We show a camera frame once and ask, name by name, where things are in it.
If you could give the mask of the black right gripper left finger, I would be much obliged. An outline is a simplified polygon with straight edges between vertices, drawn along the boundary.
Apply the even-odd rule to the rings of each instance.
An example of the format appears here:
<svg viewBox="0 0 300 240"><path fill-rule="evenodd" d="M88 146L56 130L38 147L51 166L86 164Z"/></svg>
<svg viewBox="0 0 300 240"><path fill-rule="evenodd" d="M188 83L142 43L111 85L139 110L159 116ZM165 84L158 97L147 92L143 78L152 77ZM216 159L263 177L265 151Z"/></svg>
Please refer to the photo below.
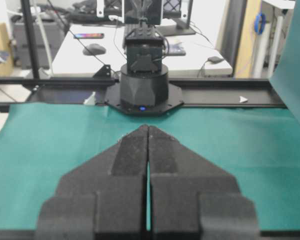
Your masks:
<svg viewBox="0 0 300 240"><path fill-rule="evenodd" d="M65 173L41 207L39 240L139 240L145 232L149 127Z"/></svg>

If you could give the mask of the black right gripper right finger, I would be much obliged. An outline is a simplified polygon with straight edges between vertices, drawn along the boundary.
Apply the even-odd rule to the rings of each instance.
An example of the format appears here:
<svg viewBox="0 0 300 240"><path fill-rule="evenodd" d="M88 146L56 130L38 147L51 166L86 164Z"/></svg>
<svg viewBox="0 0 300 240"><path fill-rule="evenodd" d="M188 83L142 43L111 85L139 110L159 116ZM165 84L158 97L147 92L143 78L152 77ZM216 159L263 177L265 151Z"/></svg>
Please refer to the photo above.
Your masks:
<svg viewBox="0 0 300 240"><path fill-rule="evenodd" d="M254 203L223 168L151 126L152 236L156 240L257 240Z"/></svg>

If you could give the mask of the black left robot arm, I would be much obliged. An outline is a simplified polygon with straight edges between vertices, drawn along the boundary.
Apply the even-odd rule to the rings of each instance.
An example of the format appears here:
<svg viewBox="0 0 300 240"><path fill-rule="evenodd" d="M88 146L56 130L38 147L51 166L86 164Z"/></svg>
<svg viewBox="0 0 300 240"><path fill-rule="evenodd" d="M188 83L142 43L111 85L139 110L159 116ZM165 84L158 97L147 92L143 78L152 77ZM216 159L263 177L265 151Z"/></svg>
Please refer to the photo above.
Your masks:
<svg viewBox="0 0 300 240"><path fill-rule="evenodd" d="M127 115L157 116L184 104L182 89L169 81L163 64L170 45L156 26L163 19L161 0L124 0L126 64L119 82L106 90L105 104Z"/></svg>

